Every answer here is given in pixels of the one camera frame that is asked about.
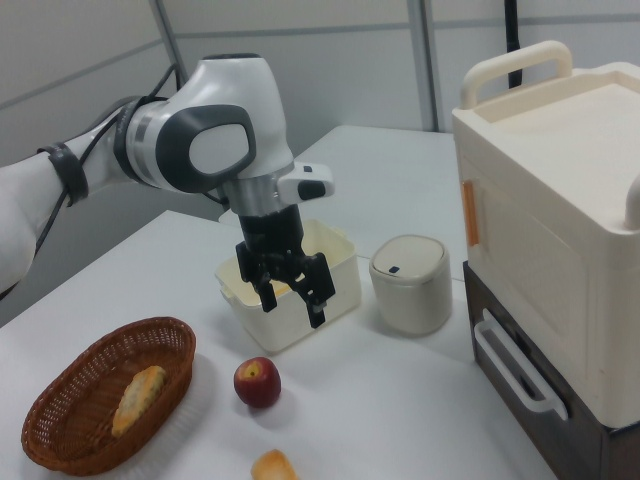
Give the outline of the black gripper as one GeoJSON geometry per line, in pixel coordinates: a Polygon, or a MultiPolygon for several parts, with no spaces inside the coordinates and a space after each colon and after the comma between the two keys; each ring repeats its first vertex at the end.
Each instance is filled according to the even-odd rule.
{"type": "Polygon", "coordinates": [[[324,254],[308,255],[302,248],[298,207],[239,220],[244,235],[236,246],[240,275],[252,284],[262,310],[268,313],[277,307],[272,283],[279,281],[303,299],[311,328],[320,327],[325,322],[326,301],[334,295],[334,283],[324,254]]]}

